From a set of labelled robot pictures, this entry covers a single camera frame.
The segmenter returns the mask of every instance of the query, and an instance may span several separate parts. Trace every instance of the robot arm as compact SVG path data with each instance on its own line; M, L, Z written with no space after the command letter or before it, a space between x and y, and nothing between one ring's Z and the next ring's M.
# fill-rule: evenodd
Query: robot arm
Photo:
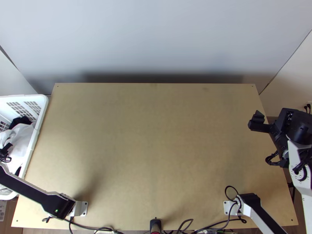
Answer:
M264 234L287 234L262 208L260 198L254 193L238 194L233 201L223 202L224 214L250 217Z
M41 204L50 217L63 220L66 216L87 214L88 202L76 201L63 193L46 192L10 173L2 163L0 163L0 184Z
M289 168L292 182L301 193L307 234L312 234L312 115L294 109L283 108L273 124L264 124L264 115L259 111L248 123L252 131L268 133L277 148L279 162L269 165ZM250 217L264 234L286 233L262 208L260 198L254 193L238 194L233 201L224 201L226 215Z

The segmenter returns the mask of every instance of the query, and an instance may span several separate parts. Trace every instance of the white cloth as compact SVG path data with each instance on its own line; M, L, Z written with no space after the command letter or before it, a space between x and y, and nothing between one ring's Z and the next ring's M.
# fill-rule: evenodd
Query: white cloth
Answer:
M34 123L31 125L18 124L12 130L6 130L0 133L0 149L11 143L13 146L10 149L9 156L12 161L4 163L7 165L9 172L15 173L17 169L23 164L24 156L27 147L34 131Z

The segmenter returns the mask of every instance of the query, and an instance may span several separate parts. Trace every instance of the table surface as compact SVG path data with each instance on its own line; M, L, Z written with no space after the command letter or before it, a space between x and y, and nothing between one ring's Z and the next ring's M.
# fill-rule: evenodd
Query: table surface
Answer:
M56 84L26 180L89 202L88 226L190 229L225 220L224 189L256 193L282 226L297 225L283 170L265 163L268 134L247 123L262 113L251 84ZM39 204L20 197L12 225L67 229L41 220ZM230 222L228 228L255 224Z

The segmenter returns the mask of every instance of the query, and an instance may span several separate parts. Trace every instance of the white laundry basket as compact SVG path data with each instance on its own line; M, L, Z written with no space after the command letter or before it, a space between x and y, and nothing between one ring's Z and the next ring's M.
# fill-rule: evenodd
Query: white laundry basket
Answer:
M14 118L27 116L30 121L36 122L27 147L23 165L19 172L20 178L25 177L47 106L48 98L45 95L0 96L0 132L7 130ZM15 192L11 192L7 195L0 193L0 200L10 200L16 195L17 193Z

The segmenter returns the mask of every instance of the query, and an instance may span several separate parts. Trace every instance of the metal bracket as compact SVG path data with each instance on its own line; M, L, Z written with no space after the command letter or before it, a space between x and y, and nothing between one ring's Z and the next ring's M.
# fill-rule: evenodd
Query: metal bracket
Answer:
M72 211L67 216L69 217L86 216L87 211L88 211L88 202L76 201Z
M224 214L225 215L229 215L230 209L232 207L232 205L235 204L235 202L232 201L223 201L223 209L224 209ZM239 211L239 204L236 204L233 206L232 210L231 210L231 215L243 215L240 211Z

